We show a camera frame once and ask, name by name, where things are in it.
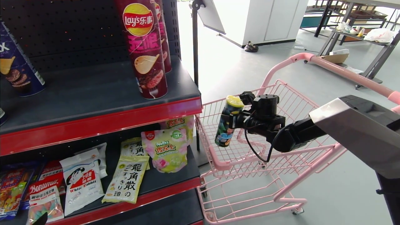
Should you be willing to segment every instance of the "blue snack can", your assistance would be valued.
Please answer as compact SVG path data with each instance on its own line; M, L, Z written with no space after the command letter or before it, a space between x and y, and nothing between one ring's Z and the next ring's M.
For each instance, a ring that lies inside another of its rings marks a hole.
M6 113L0 108L0 126L8 119Z
M18 92L26 97L44 90L45 83L33 67L14 36L0 18L0 73Z

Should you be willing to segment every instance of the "metal shelf rack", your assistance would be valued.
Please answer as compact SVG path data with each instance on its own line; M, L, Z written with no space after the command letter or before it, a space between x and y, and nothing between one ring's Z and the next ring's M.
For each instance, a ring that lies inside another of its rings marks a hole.
M0 80L1 107L9 114L0 128L2 164L40 157L62 159L107 141L109 176L102 180L106 189L121 141L137 137L145 125L200 113L200 92L180 62L176 0L163 0L163 6L173 65L167 75L169 93L145 100L136 85L112 0L2 0L3 21L48 84L37 95L19 98ZM55 224L112 220L121 212L133 218L143 205L199 186L199 176L188 148L188 165L178 173L146 172L137 204L101 204L99 199ZM187 194L192 200L196 197L193 191ZM194 216L186 220L189 224L202 222L200 211L187 215ZM9 222L25 224L26 215L19 213Z

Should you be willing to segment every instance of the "candy bag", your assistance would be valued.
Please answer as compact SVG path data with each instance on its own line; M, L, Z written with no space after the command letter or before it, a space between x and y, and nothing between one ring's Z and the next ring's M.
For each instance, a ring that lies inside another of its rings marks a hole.
M148 155L147 152L145 152L143 149L142 138L134 137L125 140L121 143L121 156L140 156L140 155ZM150 169L150 164L147 164L146 170L149 169Z
M44 166L42 174L40 174L39 181L42 181L48 176L54 175L54 174L61 174L62 176L62 166L59 161L50 161ZM64 181L60 186L58 186L58 193L60 195L65 194L65 184Z
M92 149L60 161L67 185L65 216L104 195L98 157L99 151Z
M162 121L160 122L161 129L171 129L171 128L181 128L184 127L186 129L186 137L188 140L188 145L192 143L193 140L193 126L194 119L193 116L187 116L182 118L176 118L172 120Z
M32 174L32 168L13 169L5 173L0 186L0 221L13 219L17 215Z
M58 193L62 179L62 175L57 173L29 186L30 201L26 225L32 225L44 213L47 213L47 222L64 218Z
M111 183L101 202L125 201L136 204L149 159L149 156L120 156Z
M106 147L107 147L107 143L104 142L102 144L99 144L97 146L94 146L90 149L86 149L77 153L74 153L74 155L78 155L80 153L84 153L87 151L90 151L92 149L97 149L99 151L99 169L100 169L100 179L104 178L107 176L107 172L106 172Z
M142 132L142 144L162 173L175 173L188 163L185 128Z
M33 184L34 182L38 181L39 175L43 169L43 166L44 166L43 163L36 162L36 161L32 161L32 162L28 162L28 163L21 163L21 167L25 167L25 168L29 167L29 168L33 169L32 178L29 180L29 183L27 184L28 187L31 184ZM29 209L29 191L26 191L25 194L22 196L20 209L22 209L22 210Z

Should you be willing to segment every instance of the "shopping cart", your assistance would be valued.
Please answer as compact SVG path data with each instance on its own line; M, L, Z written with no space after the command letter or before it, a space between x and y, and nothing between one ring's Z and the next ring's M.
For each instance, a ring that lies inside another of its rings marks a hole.
M255 95L278 95L280 103L277 114L286 117L286 124L308 117L309 112L318 106L284 81L269 83L276 71L303 60L314 62L400 104L400 92L394 92L313 54L300 53L274 66L261 88L252 91ZM201 175L202 185L197 188L206 221L221 224L289 210L295 215L303 213L307 199L295 198L290 191L311 174L320 173L343 155L346 149L331 137L324 136L292 152L273 151L269 163L264 163L250 150L243 129L236 138L232 138L228 147L218 147L214 139L224 106L225 99L216 100L204 104L202 114L196 115L198 135L211 166L210 171ZM400 106L392 110L400 113ZM255 151L265 158L270 143L259 135L248 134L248 139ZM262 175L266 176L262 182L260 179L252 182L258 186L249 187L252 179ZM243 188L249 190L238 192ZM222 194L223 197L214 199L213 194Z

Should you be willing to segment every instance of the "floor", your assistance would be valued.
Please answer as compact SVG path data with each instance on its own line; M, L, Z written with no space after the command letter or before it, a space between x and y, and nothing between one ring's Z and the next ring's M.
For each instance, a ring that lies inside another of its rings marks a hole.
M188 5L178 3L180 43L182 61L193 71L192 22ZM300 30L297 41L292 43L261 46L257 53L248 53L233 45L199 22L199 89L203 103L228 94L238 94L258 88L267 72L289 56L302 52L293 49L302 45L306 49L319 51L325 37L315 38L313 34ZM365 69L380 51L379 46L366 43L345 43L337 49L349 48L346 63L354 68ZM386 61L377 77L388 88L400 90L397 47ZM391 108L393 103L371 90L354 89L354 84L312 64L298 62L278 71L275 79L282 79L306 95L318 105L334 98L353 94ZM208 166L201 167L202 172ZM228 189L245 191L265 181L265 177L243 179ZM337 224L392 224L383 196L375 190L380 188L372 169L347 152L320 174L314 174L298 185L292 194L307 198L305 213L293 216L290 212L232 222L230 224L293 224L293 225L337 225Z

